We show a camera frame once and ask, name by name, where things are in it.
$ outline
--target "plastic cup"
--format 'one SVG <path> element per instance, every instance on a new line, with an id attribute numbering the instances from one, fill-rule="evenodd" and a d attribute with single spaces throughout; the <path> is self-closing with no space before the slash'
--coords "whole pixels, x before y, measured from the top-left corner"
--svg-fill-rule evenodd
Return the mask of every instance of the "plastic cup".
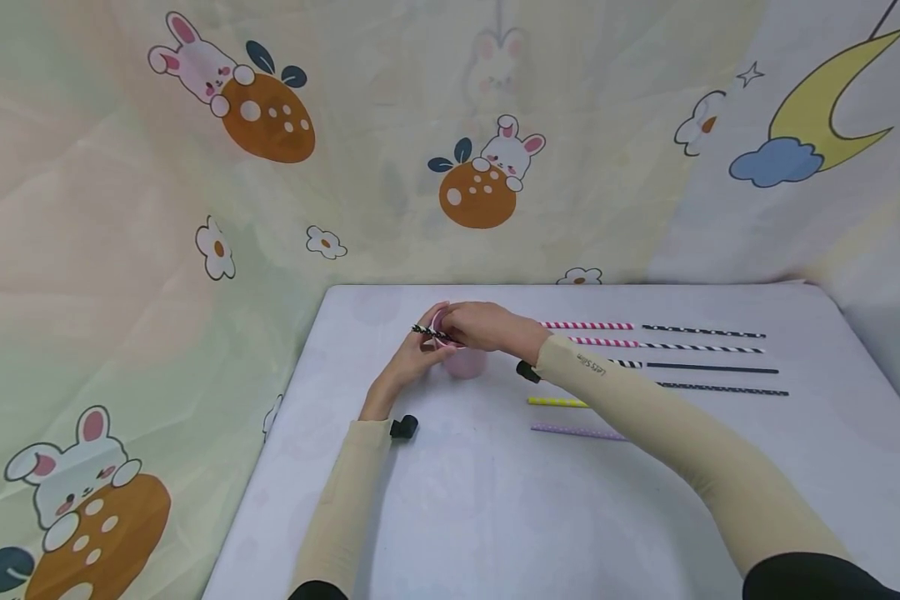
<path id="1" fill-rule="evenodd" d="M 443 314 L 445 311 L 439 311 L 433 315 L 430 327 L 438 331 L 440 323 L 443 322 Z M 451 377 L 457 379 L 474 379 L 487 370 L 487 353 L 483 350 L 477 350 L 471 347 L 465 347 L 462 343 L 445 342 L 442 339 L 434 338 L 433 343 L 437 348 L 445 346 L 453 346 L 457 351 L 449 359 L 443 361 L 443 367 L 450 373 Z"/>

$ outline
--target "striped straw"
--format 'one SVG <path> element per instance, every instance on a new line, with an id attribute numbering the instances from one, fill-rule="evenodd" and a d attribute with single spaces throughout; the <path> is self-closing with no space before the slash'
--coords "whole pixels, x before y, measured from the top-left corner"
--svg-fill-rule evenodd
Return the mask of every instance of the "striped straw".
<path id="1" fill-rule="evenodd" d="M 780 373 L 777 368 L 757 367 L 718 367 L 716 365 L 688 365 L 685 362 L 640 362 L 636 360 L 619 360 L 608 358 L 608 361 L 625 368 L 683 368 L 688 371 L 726 371 L 728 373 Z"/>
<path id="2" fill-rule="evenodd" d="M 534 423 L 530 426 L 533 431 L 546 431 L 548 433 L 562 433 L 568 436 L 582 436 L 585 438 L 601 438 L 602 440 L 615 440 L 617 442 L 626 442 L 627 438 L 623 437 L 616 431 L 608 429 L 606 431 L 598 431 L 597 429 L 586 429 L 583 427 L 562 427 L 560 425 L 551 425 L 548 423 Z"/>
<path id="3" fill-rule="evenodd" d="M 410 330 L 413 333 L 422 333 L 423 335 L 429 335 L 432 338 L 439 338 L 448 342 L 454 341 L 449 335 L 443 333 L 443 331 L 438 331 L 437 329 L 433 329 L 432 327 L 419 326 L 419 324 L 414 323 L 410 327 Z"/>
<path id="4" fill-rule="evenodd" d="M 633 322 L 579 322 L 579 321 L 541 321 L 541 326 L 548 329 L 652 329 L 654 331 L 675 331 L 675 333 L 705 333 L 707 335 L 728 335 L 734 338 L 765 338 L 763 333 L 746 333 L 746 331 L 724 331 L 722 329 L 697 329 L 695 327 L 671 326 L 638 326 Z"/>
<path id="5" fill-rule="evenodd" d="M 759 347 L 726 347 L 726 346 L 697 346 L 695 343 L 651 343 L 634 342 L 632 340 L 604 340 L 602 338 L 578 338 L 569 336 L 572 342 L 583 343 L 587 346 L 613 346 L 615 348 L 658 348 L 664 350 L 709 350 L 711 353 L 748 353 L 763 354 Z"/>
<path id="6" fill-rule="evenodd" d="M 783 390 L 763 390 L 760 387 L 727 387 L 722 385 L 698 385 L 696 383 L 671 383 L 657 381 L 657 385 L 672 390 L 703 390 L 704 392 L 754 393 L 758 396 L 790 396 Z M 564 406 L 566 408 L 589 408 L 583 400 L 567 397 L 528 397 L 527 404 L 536 406 Z"/>
<path id="7" fill-rule="evenodd" d="M 634 329 L 632 322 L 541 321 L 548 329 Z"/>

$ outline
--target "white flower print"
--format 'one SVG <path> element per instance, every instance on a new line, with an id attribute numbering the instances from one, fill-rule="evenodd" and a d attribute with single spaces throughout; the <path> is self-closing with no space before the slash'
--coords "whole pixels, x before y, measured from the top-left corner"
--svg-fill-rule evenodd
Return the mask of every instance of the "white flower print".
<path id="1" fill-rule="evenodd" d="M 557 282 L 557 285 L 580 285 L 583 283 L 603 283 L 600 278 L 603 277 L 603 273 L 600 269 L 581 269 L 580 267 L 576 267 L 576 269 L 571 269 L 563 274 L 563 279 L 560 279 Z"/>
<path id="2" fill-rule="evenodd" d="M 713 130 L 726 96 L 727 93 L 719 89 L 703 96 L 692 109 L 692 117 L 684 121 L 673 135 L 673 141 L 683 146 L 686 156 L 696 157 L 700 154 L 701 144 Z"/>
<path id="3" fill-rule="evenodd" d="M 324 232 L 317 226 L 307 228 L 307 250 L 312 253 L 321 253 L 324 258 L 336 260 L 347 254 L 347 248 L 341 246 L 340 238 L 334 232 Z"/>
<path id="4" fill-rule="evenodd" d="M 197 250 L 206 258 L 203 266 L 214 282 L 220 282 L 224 274 L 231 279 L 237 274 L 230 245 L 223 238 L 217 222 L 209 215 L 206 225 L 197 228 Z"/>

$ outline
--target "pastel wall cloth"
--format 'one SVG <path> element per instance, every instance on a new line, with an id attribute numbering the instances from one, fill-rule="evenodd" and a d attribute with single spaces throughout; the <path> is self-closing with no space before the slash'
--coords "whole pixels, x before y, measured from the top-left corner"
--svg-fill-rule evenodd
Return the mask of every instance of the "pastel wall cloth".
<path id="1" fill-rule="evenodd" d="M 196 598 L 330 285 L 793 277 L 900 392 L 900 0 L 0 2 L 0 599 Z"/>

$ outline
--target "white table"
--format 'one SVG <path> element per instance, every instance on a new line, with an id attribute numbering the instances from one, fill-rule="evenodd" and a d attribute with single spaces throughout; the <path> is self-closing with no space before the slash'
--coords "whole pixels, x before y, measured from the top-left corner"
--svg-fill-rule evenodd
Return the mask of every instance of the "white table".
<path id="1" fill-rule="evenodd" d="M 596 348 L 613 358 L 775 367 L 780 374 L 644 372 L 661 381 L 787 390 L 682 392 L 760 447 L 861 567 L 900 589 L 900 399 L 836 306 L 800 283 L 747 286 L 336 286 L 320 307 L 204 598 L 284 599 L 318 494 L 368 384 L 440 299 L 486 299 L 541 321 L 619 321 L 766 333 L 657 331 L 647 342 L 766 348 L 764 355 Z M 702 502 L 628 442 L 530 430 L 603 422 L 490 356 L 470 381 L 435 368 L 393 412 L 419 418 L 380 482 L 360 598 L 740 598 Z"/>

